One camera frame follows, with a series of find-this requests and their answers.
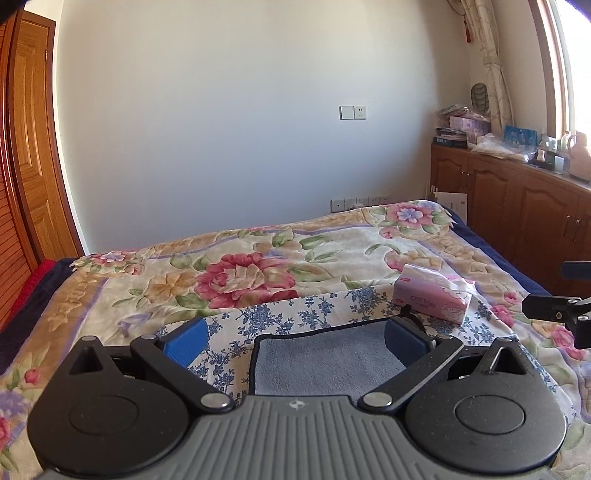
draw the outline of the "wooden door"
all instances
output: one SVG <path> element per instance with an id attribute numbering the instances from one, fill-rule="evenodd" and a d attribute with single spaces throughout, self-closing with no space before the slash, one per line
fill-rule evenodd
<path id="1" fill-rule="evenodd" d="M 43 257 L 82 253 L 61 176 L 53 123 L 51 59 L 55 22 L 24 12 L 11 54 L 12 156 Z"/>
<path id="2" fill-rule="evenodd" d="M 31 274 L 12 217 L 2 170 L 0 168 L 0 331 Z"/>
<path id="3" fill-rule="evenodd" d="M 581 196 L 579 210 L 573 226 L 572 246 L 566 260 L 591 261 L 591 192 Z M 591 297 L 591 280 L 571 281 L 568 295 L 588 299 Z"/>
<path id="4" fill-rule="evenodd" d="M 468 152 L 431 146 L 431 185 L 440 192 L 466 193 Z"/>
<path id="5" fill-rule="evenodd" d="M 560 267 L 571 247 L 570 228 L 579 195 L 535 175 L 523 175 L 512 221 L 499 225 L 514 239 L 509 260 L 553 295 L 566 293 Z"/>
<path id="6" fill-rule="evenodd" d="M 504 257 L 519 174 L 498 160 L 470 157 L 468 161 L 468 224 Z"/>

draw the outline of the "curtain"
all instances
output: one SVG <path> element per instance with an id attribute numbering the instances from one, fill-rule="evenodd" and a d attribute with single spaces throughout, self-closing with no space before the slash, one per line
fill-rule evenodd
<path id="1" fill-rule="evenodd" d="M 492 131 L 502 136 L 505 125 L 513 125 L 509 90 L 503 77 L 499 58 L 499 38 L 491 0 L 461 0 L 466 19 L 475 37 L 486 68 L 486 86 L 491 104 Z"/>

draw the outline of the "wooden wardrobe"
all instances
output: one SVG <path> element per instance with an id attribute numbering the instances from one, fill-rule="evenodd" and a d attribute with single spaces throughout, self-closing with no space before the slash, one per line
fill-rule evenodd
<path id="1" fill-rule="evenodd" d="M 0 25 L 0 330 L 40 262 L 83 255 L 57 151 L 55 30 L 23 10 Z"/>

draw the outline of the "box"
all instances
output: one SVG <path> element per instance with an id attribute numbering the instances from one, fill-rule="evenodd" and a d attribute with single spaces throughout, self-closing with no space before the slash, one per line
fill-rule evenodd
<path id="1" fill-rule="evenodd" d="M 442 138 L 440 136 L 433 137 L 433 144 L 441 145 L 442 147 L 463 148 L 464 150 L 468 149 L 467 141 L 450 140 L 448 138 Z"/>
<path id="2" fill-rule="evenodd" d="M 461 277 L 445 275 L 406 264 L 394 282 L 394 301 L 404 307 L 410 305 L 420 313 L 461 325 L 472 295 L 473 284 Z"/>
<path id="3" fill-rule="evenodd" d="M 466 225 L 468 224 L 467 193 L 435 192 L 435 201 L 442 207 L 453 210 Z"/>
<path id="4" fill-rule="evenodd" d="M 530 147 L 537 147 L 538 132 L 527 128 L 517 128 L 512 125 L 506 125 L 503 140 L 512 145 L 529 145 Z"/>
<path id="5" fill-rule="evenodd" d="M 491 132 L 491 123 L 486 120 L 474 120 L 472 118 L 463 118 L 460 116 L 451 116 L 449 126 L 455 130 L 462 130 L 468 135 L 468 142 L 476 144 L 478 137 Z"/>

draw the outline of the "gray grooved plate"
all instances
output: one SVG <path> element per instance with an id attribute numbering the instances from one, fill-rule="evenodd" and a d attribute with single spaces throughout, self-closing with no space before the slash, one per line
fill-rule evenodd
<path id="1" fill-rule="evenodd" d="M 42 480 L 63 480 L 45 472 Z M 236 410 L 202 418 L 164 460 L 129 480 L 468 480 L 417 451 L 391 417 L 357 410 L 348 397 L 248 396 Z M 504 477 L 555 480 L 547 468 Z"/>

